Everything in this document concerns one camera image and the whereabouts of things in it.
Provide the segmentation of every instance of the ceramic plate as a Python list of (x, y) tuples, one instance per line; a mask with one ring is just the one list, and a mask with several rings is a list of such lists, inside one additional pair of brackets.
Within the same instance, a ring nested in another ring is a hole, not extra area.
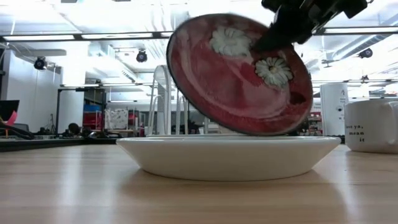
[(190, 180), (269, 180), (304, 174), (337, 147), (326, 137), (153, 137), (118, 139), (147, 172)]
[(284, 134), (312, 106), (310, 75), (292, 46), (251, 50), (267, 30), (245, 17), (209, 14), (180, 25), (167, 46), (167, 64), (180, 91), (232, 131)]

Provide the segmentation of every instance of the security camera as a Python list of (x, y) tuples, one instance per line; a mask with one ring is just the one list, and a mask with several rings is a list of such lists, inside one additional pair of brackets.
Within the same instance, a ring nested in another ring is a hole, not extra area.
[(44, 71), (47, 69), (48, 63), (45, 61), (45, 57), (37, 57), (35, 63), (33, 66), (39, 70), (39, 71)]
[(371, 49), (366, 49), (359, 53), (360, 58), (369, 58), (373, 56), (373, 51)]
[(146, 62), (148, 60), (148, 56), (147, 56), (145, 50), (139, 50), (136, 59), (137, 59), (137, 62), (140, 62), (140, 63)]

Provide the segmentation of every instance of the white bowl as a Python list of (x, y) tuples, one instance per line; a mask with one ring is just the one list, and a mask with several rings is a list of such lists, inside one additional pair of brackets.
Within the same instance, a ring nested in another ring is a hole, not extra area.
[(190, 180), (269, 180), (304, 174), (337, 147), (327, 137), (150, 137), (116, 142), (147, 172)]

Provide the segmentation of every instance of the white pillar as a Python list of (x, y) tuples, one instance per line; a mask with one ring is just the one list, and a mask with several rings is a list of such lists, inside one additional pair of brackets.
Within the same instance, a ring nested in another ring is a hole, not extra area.
[[(62, 80), (64, 85), (81, 85), (85, 83), (88, 60), (88, 43), (76, 43), (67, 49), (67, 56), (62, 58)], [(80, 127), (83, 124), (84, 92), (62, 91), (60, 96), (60, 113), (58, 132), (63, 133), (70, 123)]]
[(344, 110), (348, 103), (347, 84), (324, 84), (321, 85), (320, 93), (323, 135), (344, 135)]

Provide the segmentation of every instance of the table surface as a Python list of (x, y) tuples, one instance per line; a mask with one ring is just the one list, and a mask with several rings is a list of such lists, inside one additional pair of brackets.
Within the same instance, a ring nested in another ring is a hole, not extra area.
[(398, 155), (339, 146), (307, 174), (199, 182), (139, 170), (117, 146), (0, 154), (1, 224), (398, 223)]

